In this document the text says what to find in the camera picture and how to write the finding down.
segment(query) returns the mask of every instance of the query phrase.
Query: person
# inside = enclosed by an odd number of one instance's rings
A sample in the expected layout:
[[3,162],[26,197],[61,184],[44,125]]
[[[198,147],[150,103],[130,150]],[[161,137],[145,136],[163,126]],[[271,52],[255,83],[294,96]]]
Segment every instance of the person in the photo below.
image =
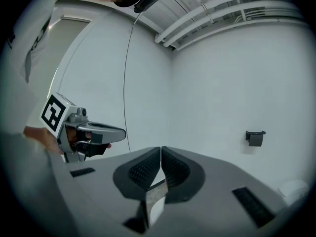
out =
[[[3,47],[0,59],[0,132],[23,132],[27,138],[40,142],[46,150],[62,154],[55,137],[46,128],[25,126],[37,101],[27,84],[47,43],[49,21],[56,1],[33,0],[14,25]],[[134,0],[102,1],[129,5]],[[69,128],[67,135],[70,143],[76,141],[75,129]]]

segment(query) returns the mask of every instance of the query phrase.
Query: black and white qr marker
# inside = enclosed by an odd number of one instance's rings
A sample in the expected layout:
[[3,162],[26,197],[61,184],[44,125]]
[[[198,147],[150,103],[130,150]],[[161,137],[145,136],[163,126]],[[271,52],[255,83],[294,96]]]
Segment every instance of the black and white qr marker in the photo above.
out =
[[[109,143],[126,137],[124,129],[90,122],[85,108],[76,106],[65,96],[52,93],[44,105],[40,120],[56,137],[66,162],[84,161],[86,157],[103,155]],[[68,141],[67,132],[76,133],[76,141]]]

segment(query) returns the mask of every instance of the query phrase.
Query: toilet paper holder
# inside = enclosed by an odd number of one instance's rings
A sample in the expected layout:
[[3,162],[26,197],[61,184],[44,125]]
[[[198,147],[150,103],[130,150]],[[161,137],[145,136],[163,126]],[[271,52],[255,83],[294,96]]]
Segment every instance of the toilet paper holder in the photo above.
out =
[[249,142],[250,147],[260,147],[263,141],[263,135],[266,134],[265,131],[262,132],[248,132],[246,131],[246,140]]

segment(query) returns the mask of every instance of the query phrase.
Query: white shirt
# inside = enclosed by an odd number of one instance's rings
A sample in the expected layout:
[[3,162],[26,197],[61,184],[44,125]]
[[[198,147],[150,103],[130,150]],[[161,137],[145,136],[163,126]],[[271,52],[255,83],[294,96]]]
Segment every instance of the white shirt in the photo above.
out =
[[47,43],[55,0],[32,0],[14,25],[0,57],[0,131],[23,133],[37,97],[28,86]]

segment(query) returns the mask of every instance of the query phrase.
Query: white wall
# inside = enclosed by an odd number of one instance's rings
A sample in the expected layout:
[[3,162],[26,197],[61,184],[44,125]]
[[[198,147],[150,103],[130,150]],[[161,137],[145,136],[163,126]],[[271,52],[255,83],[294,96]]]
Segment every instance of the white wall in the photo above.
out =
[[67,49],[87,24],[80,21],[61,20],[49,29],[45,52],[42,54],[38,65],[32,69],[30,75],[29,86],[39,100],[28,121],[29,126],[43,126],[39,116],[47,99],[54,74]]
[[[109,10],[93,20],[68,49],[52,84],[53,91],[86,107],[89,120],[124,129],[124,68],[132,23]],[[132,151],[167,142],[168,109],[164,106],[169,103],[171,52],[156,45],[154,37],[153,32],[136,25],[130,42],[125,110]],[[102,157],[128,152],[125,139],[113,143]]]
[[[172,68],[169,144],[227,160],[276,189],[312,182],[316,45],[295,25],[225,32],[180,52]],[[245,132],[266,131],[262,147]]]

